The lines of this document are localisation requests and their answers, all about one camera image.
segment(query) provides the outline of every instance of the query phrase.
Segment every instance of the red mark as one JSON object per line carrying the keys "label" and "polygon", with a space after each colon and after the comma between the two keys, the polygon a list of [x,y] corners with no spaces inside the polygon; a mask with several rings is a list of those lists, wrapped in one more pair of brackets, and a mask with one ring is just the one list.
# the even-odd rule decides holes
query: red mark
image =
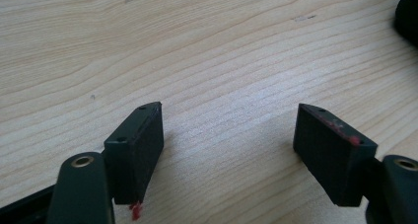
{"label": "red mark", "polygon": [[360,140],[360,138],[357,137],[357,136],[350,136],[348,138],[348,141],[350,141],[350,143],[353,144],[353,145],[355,145],[355,146],[359,146],[360,144],[363,143],[363,141]]}
{"label": "red mark", "polygon": [[323,123],[326,123],[332,130],[334,130],[336,133],[338,133],[339,135],[341,135],[342,137],[347,137],[344,132],[341,130],[341,128],[344,127],[344,125],[341,122],[338,122],[337,119],[335,119],[334,121],[329,121],[326,118],[318,115],[317,116],[319,118],[319,120],[321,120]]}
{"label": "red mark", "polygon": [[139,201],[133,203],[129,206],[129,209],[132,210],[132,221],[137,221],[141,217],[142,203]]}

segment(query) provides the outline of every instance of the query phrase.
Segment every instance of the wooden table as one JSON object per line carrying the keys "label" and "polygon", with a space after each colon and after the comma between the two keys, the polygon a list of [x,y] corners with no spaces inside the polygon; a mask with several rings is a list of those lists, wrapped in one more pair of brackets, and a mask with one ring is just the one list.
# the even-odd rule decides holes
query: wooden table
{"label": "wooden table", "polygon": [[[298,103],[418,159],[418,51],[399,0],[0,0],[0,206],[136,108],[165,148],[140,223],[365,223],[292,149]],[[117,223],[131,223],[126,206]]]}

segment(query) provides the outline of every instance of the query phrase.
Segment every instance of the black plastic part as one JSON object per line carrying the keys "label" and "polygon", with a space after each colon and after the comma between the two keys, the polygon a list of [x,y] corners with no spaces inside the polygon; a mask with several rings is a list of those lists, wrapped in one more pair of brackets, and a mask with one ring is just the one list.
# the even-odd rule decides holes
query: black plastic part
{"label": "black plastic part", "polygon": [[393,224],[383,194],[383,164],[374,159],[364,167],[364,196],[369,200],[366,210],[368,224]]}
{"label": "black plastic part", "polygon": [[161,103],[136,109],[104,142],[104,160],[116,204],[144,200],[164,147]]}
{"label": "black plastic part", "polygon": [[322,108],[299,105],[295,151],[339,206],[359,206],[363,171],[378,145]]}
{"label": "black plastic part", "polygon": [[0,209],[0,223],[45,223],[54,186],[22,198]]}
{"label": "black plastic part", "polygon": [[383,193],[396,224],[418,223],[418,162],[390,155],[383,159]]}
{"label": "black plastic part", "polygon": [[114,223],[105,162],[100,153],[78,154],[62,164],[46,223]]}
{"label": "black plastic part", "polygon": [[400,0],[394,26],[410,42],[418,46],[418,0]]}

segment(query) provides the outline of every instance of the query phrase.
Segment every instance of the red plastic tip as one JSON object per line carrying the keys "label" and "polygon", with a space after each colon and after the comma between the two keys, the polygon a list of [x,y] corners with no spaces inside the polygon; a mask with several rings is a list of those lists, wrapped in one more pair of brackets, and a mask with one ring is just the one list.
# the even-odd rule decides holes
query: red plastic tip
{"label": "red plastic tip", "polygon": [[139,201],[133,203],[129,206],[129,209],[132,210],[132,221],[137,221],[141,217],[142,203]]}
{"label": "red plastic tip", "polygon": [[359,146],[360,144],[362,144],[362,140],[357,137],[357,136],[350,136],[348,138],[348,140],[350,141],[351,144],[353,144],[354,146]]}

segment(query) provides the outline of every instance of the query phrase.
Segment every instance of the black bracket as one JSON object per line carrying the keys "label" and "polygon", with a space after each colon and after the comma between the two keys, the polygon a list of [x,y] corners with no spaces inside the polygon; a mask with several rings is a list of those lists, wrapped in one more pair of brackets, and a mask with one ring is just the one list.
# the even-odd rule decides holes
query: black bracket
{"label": "black bracket", "polygon": [[294,149],[338,206],[369,200],[368,223],[418,223],[418,162],[375,158],[378,145],[322,108],[299,105]]}
{"label": "black bracket", "polygon": [[116,204],[142,203],[164,147],[161,103],[136,109],[102,154],[67,159],[55,186],[0,209],[1,223],[114,223]]}

